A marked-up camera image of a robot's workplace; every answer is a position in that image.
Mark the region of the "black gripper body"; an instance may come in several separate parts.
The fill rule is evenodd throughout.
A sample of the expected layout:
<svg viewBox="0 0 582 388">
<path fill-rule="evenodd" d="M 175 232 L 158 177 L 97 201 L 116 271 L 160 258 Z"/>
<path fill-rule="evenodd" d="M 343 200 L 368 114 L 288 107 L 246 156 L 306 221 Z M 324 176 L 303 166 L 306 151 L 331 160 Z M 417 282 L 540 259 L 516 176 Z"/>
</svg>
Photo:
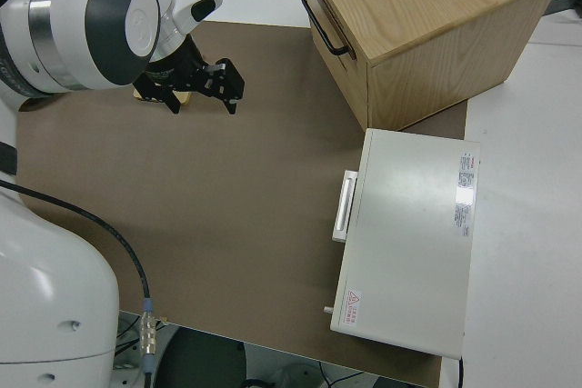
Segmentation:
<svg viewBox="0 0 582 388">
<path fill-rule="evenodd" d="M 213 76 L 205 72 L 209 66 L 191 36 L 169 56 L 150 62 L 146 76 L 155 84 L 167 86 L 179 92 L 194 91 L 209 94 L 213 87 Z"/>
</svg>

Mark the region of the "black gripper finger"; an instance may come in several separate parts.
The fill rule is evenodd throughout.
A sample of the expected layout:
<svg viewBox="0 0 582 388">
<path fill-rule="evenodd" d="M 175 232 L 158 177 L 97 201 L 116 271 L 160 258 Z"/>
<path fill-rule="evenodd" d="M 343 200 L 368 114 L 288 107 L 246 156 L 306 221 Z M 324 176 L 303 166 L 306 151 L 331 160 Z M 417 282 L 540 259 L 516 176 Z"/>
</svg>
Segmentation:
<svg viewBox="0 0 582 388">
<path fill-rule="evenodd" d="M 157 85 L 148 77 L 138 77 L 133 86 L 137 92 L 137 98 L 144 102 L 163 103 L 173 114 L 178 114 L 181 102 L 171 88 Z"/>
<path fill-rule="evenodd" d="M 228 58 L 217 62 L 219 99 L 230 114 L 236 113 L 237 103 L 243 98 L 245 81 Z"/>
</svg>

